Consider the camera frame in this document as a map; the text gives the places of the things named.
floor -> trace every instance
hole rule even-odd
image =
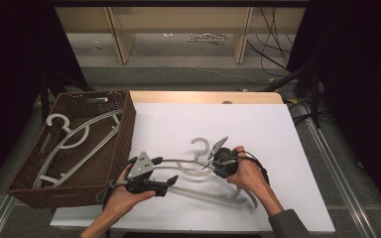
[[[249,42],[257,49],[266,41],[266,35],[250,36]],[[112,39],[106,34],[68,34],[72,48],[82,67],[89,85],[96,89],[135,90],[218,90],[257,91],[268,86],[272,80],[279,80],[288,74],[274,63],[261,58],[249,46],[245,50],[243,64],[234,62],[229,36],[223,41],[190,42],[186,34],[138,35],[131,58],[120,65],[114,51]],[[279,35],[282,49],[290,50],[294,36]],[[285,64],[279,51],[265,48],[264,54],[278,63]],[[296,83],[290,82],[279,89],[284,99],[293,99],[292,89]],[[295,118],[307,113],[309,103],[289,103],[289,110]],[[320,110],[327,112],[325,100],[320,102]],[[310,119],[295,120],[296,128],[306,151],[317,185],[326,204],[336,232],[334,234],[313,234],[313,237],[356,238],[381,237],[381,195],[367,175],[354,162],[356,157],[340,132],[337,122],[330,113],[320,116],[320,129],[316,129]],[[38,103],[32,110],[30,121],[0,170],[0,205],[5,202],[5,189],[15,172],[30,152],[41,129],[41,108]],[[319,146],[318,138],[324,139],[330,151]],[[360,211],[364,211],[370,229],[365,235],[359,229],[358,221],[352,216],[346,196],[335,182],[329,161],[334,161],[348,185],[348,193],[353,194]],[[15,201],[8,207],[8,217],[0,220],[0,237],[77,237],[80,230],[60,230],[49,224],[53,214],[50,209],[33,209]],[[112,231],[113,237],[122,233]],[[262,237],[274,237],[263,234]]]

hand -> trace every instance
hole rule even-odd
[[[238,146],[234,148],[238,153],[238,157],[246,157],[244,147]],[[269,216],[280,213],[284,210],[273,189],[265,181],[261,170],[256,163],[239,159],[236,174],[227,177],[227,182],[234,183],[239,189],[252,191],[261,201]]]
[[[127,166],[119,179],[125,180],[131,167],[132,165]],[[101,237],[106,230],[132,210],[136,204],[155,195],[156,192],[153,190],[133,194],[125,186],[116,187],[110,195],[103,212],[82,232],[81,237]]]
[[[234,150],[238,152],[238,157],[246,157],[244,147],[238,146]],[[236,174],[229,176],[226,179],[227,182],[236,184],[239,189],[250,190],[252,192],[260,186],[268,186],[261,170],[259,170],[259,167],[254,162],[239,159],[237,163],[239,166]]]

person's left hand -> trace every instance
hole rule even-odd
[[[131,167],[132,165],[127,166],[125,170],[123,170],[119,179],[125,180]],[[81,237],[101,237],[106,230],[108,230],[122,216],[132,210],[136,204],[155,195],[156,192],[153,190],[133,194],[129,192],[125,186],[116,187],[110,195],[101,214],[97,216],[91,225],[81,233]]]
[[[123,170],[119,179],[125,180],[127,173],[131,169],[132,165],[129,165]],[[108,199],[103,213],[106,213],[108,217],[114,219],[117,222],[122,216],[128,213],[132,208],[141,201],[147,200],[156,193],[153,190],[144,191],[142,193],[133,194],[129,192],[125,186],[116,187],[110,198]]]

person's right hand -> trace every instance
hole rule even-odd
[[[238,157],[246,157],[242,146],[238,146],[234,150],[238,152]],[[283,206],[273,189],[265,181],[256,163],[244,159],[239,159],[238,163],[239,166],[236,174],[227,177],[227,182],[236,184],[239,189],[253,192],[261,201],[269,216],[282,212],[284,210]]]
[[[246,157],[244,147],[238,146],[234,150],[238,152],[238,157]],[[237,163],[238,170],[236,174],[227,177],[227,182],[236,184],[239,189],[250,190],[252,192],[255,189],[259,189],[260,186],[268,186],[261,170],[259,170],[259,167],[254,162],[239,159]]]

cable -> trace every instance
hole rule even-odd
[[[283,66],[282,64],[280,64],[280,63],[276,62],[275,60],[269,58],[268,56],[266,56],[265,54],[263,54],[263,52],[259,52],[259,50],[256,49],[252,44],[250,44],[249,41],[246,41],[246,42],[247,42],[247,44],[249,44],[249,46],[253,49],[254,52],[256,52],[257,54],[259,54],[259,55],[261,55],[262,57],[266,58],[267,60],[273,62],[276,66],[279,66],[279,67],[281,67],[282,69],[286,69],[285,66]]]
[[[269,37],[272,36],[273,39],[275,40],[277,46],[278,46],[278,50],[280,51],[280,55],[281,55],[283,61],[287,64],[287,62],[288,62],[287,56],[284,54],[284,50],[281,48],[280,41],[278,39],[277,25],[275,23],[276,8],[275,7],[272,8],[272,22],[271,22],[271,25],[269,24],[269,22],[268,22],[265,14],[264,14],[264,11],[262,10],[262,8],[260,8],[260,11],[262,13],[262,16],[263,16],[263,18],[265,20],[265,23],[267,24],[267,27],[268,27],[268,30],[269,30],[268,38],[267,38],[266,44],[264,45],[264,49],[265,49],[265,46],[268,44]]]
[[[262,166],[262,164],[259,162],[259,160],[254,155],[252,155],[251,153],[249,153],[247,151],[238,151],[237,154],[239,154],[239,153],[245,153],[245,154],[248,154],[249,156],[251,156],[252,158],[250,158],[250,157],[237,157],[237,158],[238,159],[243,159],[243,160],[250,160],[250,161],[254,162],[259,167],[259,169],[261,170],[262,176],[264,177],[265,182],[267,184],[270,184],[269,177],[268,177],[268,172]]]
[[[317,115],[326,115],[326,114],[329,114],[329,112],[319,112]],[[311,116],[312,116],[312,113],[307,113],[304,115],[294,117],[293,121],[297,120],[297,121],[295,121],[295,126],[297,126],[301,121],[304,121],[304,120],[310,118]]]
[[[289,111],[291,109],[293,109],[293,107],[295,107],[295,106],[303,106],[303,107],[305,107],[305,109],[307,109],[307,106],[305,105],[305,103],[309,103],[309,102],[311,102],[309,99],[306,99],[306,100],[303,100],[303,101],[299,101],[298,103],[295,103],[295,104],[291,105],[289,107]]]
[[[335,124],[337,124],[337,122],[333,118],[332,113],[330,112],[330,109],[327,106],[326,98],[323,97],[323,96],[319,97],[318,109],[321,110],[322,112],[326,112],[326,113],[323,113],[323,114],[329,115],[328,120],[325,120],[323,118],[318,118],[321,122],[327,123],[329,125],[335,125]]]
[[[247,89],[240,89],[237,86],[234,86],[234,89],[236,89],[237,91],[241,91],[241,92],[247,92]]]
[[[179,159],[164,159],[163,163],[168,163],[168,162],[173,162],[173,163],[190,163],[190,164],[197,164],[199,166],[205,167],[206,165],[199,162],[199,161],[185,161],[185,160],[179,160]]]
[[[286,52],[286,53],[289,53],[290,51],[287,51],[287,50],[284,50],[284,49],[280,49],[280,48],[276,48],[276,47],[272,47],[264,42],[261,41],[261,39],[259,39],[258,37],[258,34],[255,34],[255,37],[256,39],[258,39],[258,41],[262,44],[262,45],[265,45],[267,48],[271,48],[271,49],[274,49],[274,50],[278,50],[278,51],[283,51],[283,52]]]
[[[290,39],[289,35],[286,34],[286,37],[287,37],[287,39],[289,40],[289,42],[293,45],[294,43],[293,43],[293,41]]]
[[[101,197],[99,197],[103,192],[104,192],[104,195],[102,197],[102,207],[101,209],[104,210],[104,207],[106,207],[106,204],[107,204],[107,201],[109,200],[113,190],[115,189],[115,186],[114,184],[116,183],[116,181],[119,179],[120,175],[122,175],[122,172],[126,169],[126,167],[128,167],[130,164],[132,164],[132,160],[128,160],[126,162],[126,164],[122,167],[122,169],[120,169],[120,172],[119,174],[117,175],[117,177],[112,180],[110,183],[109,183],[109,186],[105,189],[103,189],[102,191],[100,191],[96,196],[95,196],[95,199],[97,200],[97,202],[100,202],[101,201]],[[106,238],[110,238],[110,228],[108,228],[106,231],[105,231],[105,237]]]

